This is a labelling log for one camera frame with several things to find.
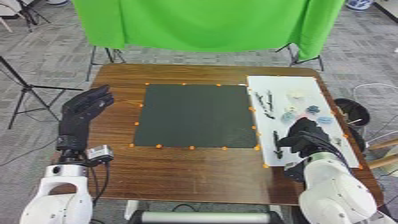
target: metal pole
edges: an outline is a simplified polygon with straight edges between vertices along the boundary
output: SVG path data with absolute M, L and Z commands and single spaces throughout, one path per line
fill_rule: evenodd
M 142 223 L 184 223 L 184 224 L 270 224 L 268 213 L 204 213 L 204 212 L 144 212 Z
M 30 88 L 28 83 L 25 82 L 25 80 L 23 80 L 23 78 L 21 78 L 21 76 L 19 76 L 16 70 L 14 70 L 14 68 L 12 68 L 10 65 L 9 65 L 9 62 L 7 62 L 5 59 L 3 59 L 3 56 L 0 56 L 0 62 L 1 62 L 3 66 L 5 66 L 7 70 L 9 70 L 10 74 L 14 75 L 14 77 L 16 77 L 16 79 L 17 79 L 17 82 L 21 83 L 23 87 L 25 87 L 25 88 Z

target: gray carpet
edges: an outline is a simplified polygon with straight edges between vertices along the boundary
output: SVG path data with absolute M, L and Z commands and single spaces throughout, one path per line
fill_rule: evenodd
M 25 21 L 7 20 L 14 33 L 7 33 L 0 27 L 0 53 L 5 56 L 25 79 L 42 85 L 89 88 L 85 80 L 90 46 L 85 41 L 78 17 L 73 6 L 53 7 L 39 2 L 35 9 L 51 21 L 33 27 L 26 32 Z M 351 98 L 351 88 L 364 83 L 382 82 L 398 85 L 398 26 L 380 11 L 357 13 L 343 9 L 332 35 L 323 50 L 325 72 L 321 77 L 332 96 Z M 288 66 L 288 52 L 273 53 L 272 50 L 243 53 L 211 54 L 186 53 L 136 46 L 128 47 L 124 59 L 128 63 L 144 64 L 211 64 L 241 66 Z M 97 53 L 97 63 L 108 63 L 103 50 Z M 318 63 L 309 62 L 302 67 L 318 69 Z M 99 66 L 94 66 L 92 77 Z M 49 99 L 55 91 L 39 91 L 44 99 Z M 46 112 L 19 115 L 12 130 L 7 130 L 7 122 L 16 104 L 19 86 L 0 75 L 0 163 L 30 149 L 41 147 L 53 139 L 57 123 Z M 69 92 L 55 104 L 55 111 L 62 102 L 76 93 Z M 385 87 L 371 87 L 359 90 L 359 101 L 369 108 L 371 123 L 367 125 L 366 139 L 382 128 L 398 114 L 396 91 Z M 32 99 L 25 107 L 37 106 Z M 380 134 L 398 130 L 398 121 L 387 125 Z M 382 156 L 367 152 L 367 158 Z M 53 144 L 7 166 L 0 166 L 0 224 L 17 223 L 19 213 L 35 193 L 39 178 L 53 154 Z M 383 177 L 385 201 L 398 194 L 398 178 Z M 106 223 L 122 222 L 124 201 L 103 200 L 94 217 Z M 149 203 L 151 210 L 168 211 L 172 203 Z M 206 211 L 263 211 L 266 206 L 256 205 L 204 205 Z M 389 204 L 391 213 L 398 218 L 398 200 Z

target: stand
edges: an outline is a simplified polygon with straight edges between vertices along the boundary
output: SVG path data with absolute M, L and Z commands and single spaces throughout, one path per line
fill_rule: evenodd
M 307 60 L 300 61 L 300 60 L 298 60 L 298 53 L 296 53 L 296 55 L 293 55 L 293 51 L 291 51 L 291 48 L 289 48 L 289 44 L 291 44 L 291 43 L 288 43 L 288 44 L 277 49 L 277 51 L 275 51 L 275 53 L 277 53 L 277 52 L 282 51 L 284 48 L 288 48 L 288 51 L 289 51 L 289 58 L 291 58 L 289 67 L 291 67 L 293 65 L 298 65 L 298 64 L 305 63 L 307 61 L 318 60 L 318 62 L 319 62 L 319 70 L 325 71 L 323 61 L 321 61 L 321 57 L 319 57 L 319 55 L 318 55 L 318 57 L 314 57 L 312 59 L 307 59 Z
M 9 63 L 7 63 L 7 61 L 5 61 L 5 59 L 3 59 L 1 56 L 0 56 L 0 63 L 3 64 L 3 66 L 5 66 L 5 68 L 7 68 L 9 72 L 10 72 L 10 74 L 12 74 L 12 76 L 14 76 L 14 78 L 16 78 L 16 80 L 17 80 L 17 83 L 19 83 L 19 85 L 21 85 L 21 95 L 19 95 L 19 99 L 17 99 L 17 103 L 16 103 L 16 109 L 14 109 L 14 113 L 12 113 L 12 117 L 10 117 L 10 121 L 9 121 L 9 129 L 12 128 L 12 124 L 14 124 L 14 120 L 16 120 L 16 115 L 21 114 L 21 113 L 28 113 L 28 112 L 32 112 L 32 111 L 48 110 L 49 114 L 53 115 L 53 118 L 55 118 L 57 121 L 58 121 L 58 117 L 57 117 L 57 115 L 55 115 L 55 113 L 53 113 L 49 107 L 51 107 L 51 105 L 53 105 L 53 103 L 55 103 L 55 101 L 57 101 L 57 99 L 58 99 L 58 97 L 60 97 L 60 95 L 64 94 L 65 90 L 81 91 L 81 89 L 62 88 L 62 87 L 53 87 L 53 86 L 37 86 L 37 85 L 30 85 L 30 84 L 25 82 L 25 80 L 23 80 L 23 78 L 21 78 L 21 76 L 19 76 L 19 74 L 17 74 L 14 68 L 10 67 L 10 65 L 9 65 Z M 51 102 L 49 102 L 48 104 L 46 104 L 44 100 L 41 99 L 41 97 L 39 97 L 39 95 L 37 95 L 37 93 L 35 93 L 35 91 L 33 91 L 33 88 L 62 90 L 60 93 L 58 93 L 57 96 L 55 96 Z M 41 103 L 41 105 L 42 105 L 42 108 L 37 108 L 37 109 L 32 109 L 32 110 L 25 110 L 25 111 L 19 111 L 21 102 L 23 102 L 23 97 L 25 97 L 25 94 L 26 94 L 26 93 L 32 94 L 35 100 L 39 101 L 39 103 Z
M 26 3 L 23 2 L 23 0 L 16 0 L 16 1 L 17 1 L 17 3 L 19 3 L 19 7 L 21 7 L 21 14 L 23 14 L 25 21 L 26 21 L 28 32 L 32 32 L 30 24 L 32 24 L 33 26 L 37 26 L 39 23 L 37 23 L 37 21 L 33 20 L 33 16 L 32 16 L 28 10 L 33 11 L 37 17 L 41 17 L 42 20 L 44 20 L 48 23 L 51 23 L 51 22 L 48 21 L 46 17 L 39 14 L 39 12 L 33 10 L 33 8 L 26 5 Z
M 120 51 L 119 50 L 113 50 L 113 57 L 110 55 L 110 49 L 108 48 L 105 48 L 105 52 L 106 52 L 106 55 L 108 55 L 108 61 L 110 61 L 110 63 L 115 63 L 115 55 L 120 58 L 120 63 L 126 63 L 126 60 L 124 60 L 124 58 L 120 56 Z M 92 51 L 90 51 L 90 64 L 89 64 L 85 82 L 89 82 L 89 80 L 90 80 L 90 70 L 92 70 L 92 66 L 94 65 L 103 65 L 103 64 L 97 64 L 94 62 L 94 59 L 96 59 L 96 46 L 92 47 Z

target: cable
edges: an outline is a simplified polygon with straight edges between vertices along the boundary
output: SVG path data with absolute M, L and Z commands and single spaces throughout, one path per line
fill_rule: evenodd
M 366 86 L 373 86 L 373 85 L 380 85 L 380 86 L 385 86 L 385 87 L 389 87 L 389 88 L 392 88 L 392 89 L 398 89 L 398 87 L 396 86 L 392 86 L 392 85 L 389 85 L 389 84 L 383 84 L 383 83 L 367 83 L 367 84 L 362 84 L 362 85 L 357 85 L 355 87 L 353 87 L 353 90 L 351 90 L 351 97 L 353 97 L 353 101 L 355 102 L 359 102 L 359 100 L 357 100 L 357 90 L 359 90 L 359 88 L 362 88 L 362 87 L 366 87 Z
M 26 151 L 19 156 L 16 156 L 5 163 L 0 164 L 0 167 L 3 167 L 5 165 L 9 165 L 9 163 L 12 163 L 23 156 L 26 156 L 32 152 L 39 151 L 41 149 L 44 149 L 51 143 L 57 141 L 58 137 L 46 143 L 46 145 L 42 145 L 37 149 L 32 149 L 30 151 Z
M 101 188 L 99 194 L 96 195 L 96 198 L 92 200 L 92 206 L 94 207 L 96 207 L 97 200 L 101 198 L 103 192 L 105 192 L 106 187 L 108 187 L 108 176 L 110 176 L 110 166 L 108 166 L 108 162 L 105 163 L 105 170 L 106 170 L 106 176 L 105 176 L 103 188 Z
M 391 176 L 391 174 L 398 171 L 398 168 L 387 173 L 387 174 L 382 174 L 376 178 L 376 181 L 382 179 L 382 177 L 387 177 Z
M 383 204 L 385 206 L 394 201 L 396 198 L 398 198 L 398 195 L 392 197 L 392 199 L 389 200 L 389 202 Z
M 90 173 L 92 173 L 92 178 L 94 178 L 94 184 L 96 184 L 96 196 L 99 194 L 99 185 L 97 185 L 97 178 L 96 178 L 96 171 L 94 168 L 90 167 Z
M 90 219 L 90 223 L 92 223 L 92 221 L 94 221 L 96 223 L 105 224 L 105 222 L 103 222 L 99 219 Z
M 14 78 L 9 76 L 7 72 L 0 69 L 3 75 L 7 76 L 7 78 L 10 79 L 10 81 L 21 86 L 21 83 L 14 80 Z
M 385 124 L 385 125 L 382 126 L 382 128 L 378 129 L 376 133 L 371 135 L 369 139 L 376 136 L 376 134 L 380 133 L 380 131 L 383 130 L 383 128 L 389 126 L 389 124 L 392 123 L 392 120 L 396 119 L 396 117 L 398 117 L 398 114 L 396 114 L 394 117 L 391 118 L 387 124 Z
M 357 101 L 357 89 L 362 88 L 364 86 L 373 86 L 373 85 L 380 85 L 380 86 L 391 87 L 392 89 L 398 89 L 398 86 L 392 86 L 392 85 L 378 83 L 378 82 L 362 84 L 362 85 L 355 86 L 353 90 L 351 90 L 351 97 L 353 97 L 355 101 Z
M 179 204 L 179 205 L 172 208 L 170 211 L 174 212 L 174 211 L 177 210 L 177 208 L 183 207 L 183 206 L 186 206 L 186 207 L 192 209 L 192 211 L 197 212 L 197 209 L 195 209 L 195 208 L 192 207 L 192 205 L 188 205 L 188 204 Z
M 376 138 L 373 138 L 373 139 L 367 141 L 367 143 L 373 142 L 376 139 L 383 138 L 385 136 L 392 135 L 394 133 L 398 133 L 398 131 L 391 131 L 385 135 L 382 135 L 382 136 L 378 136 Z

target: small object on paper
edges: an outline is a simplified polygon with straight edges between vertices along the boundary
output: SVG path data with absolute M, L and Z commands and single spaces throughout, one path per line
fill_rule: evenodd
M 341 146 L 341 138 L 337 138 L 337 137 L 332 137 L 332 143 L 337 145 L 337 146 Z
M 330 117 L 319 117 L 316 119 L 316 121 L 318 121 L 319 124 L 332 124 L 332 118 Z
M 304 92 L 300 90 L 289 91 L 288 97 L 291 97 L 293 99 L 304 98 Z
M 277 142 L 279 142 L 279 135 L 277 135 L 277 131 L 273 131 L 273 144 L 275 144 L 275 148 L 277 148 L 277 150 L 273 152 L 277 154 L 277 159 L 282 159 L 282 149 L 280 149 Z
M 312 115 L 314 115 L 314 114 L 318 114 L 318 113 L 319 113 L 319 107 L 312 105 L 312 106 L 309 106 L 309 108 L 307 108 L 307 110 L 305 110 L 305 111 L 307 111 L 307 113 L 309 113 L 309 114 L 312 114 Z
M 291 113 L 296 113 L 296 107 L 295 107 L 295 106 L 288 106 L 288 107 L 284 108 L 284 111 L 286 111 L 286 112 L 291 112 Z
M 282 122 L 288 123 L 291 121 L 295 121 L 295 114 L 293 114 L 293 112 L 286 112 L 282 114 Z
M 257 92 L 254 93 L 256 99 L 257 99 L 257 102 L 259 102 L 259 105 L 261 105 L 261 108 L 263 108 L 263 111 L 264 111 L 264 116 L 270 119 L 275 119 L 275 117 L 272 116 L 273 105 L 272 105 L 272 93 L 270 93 L 270 91 L 268 91 L 266 94 L 268 94 L 268 102 L 263 102 L 263 96 L 257 94 Z

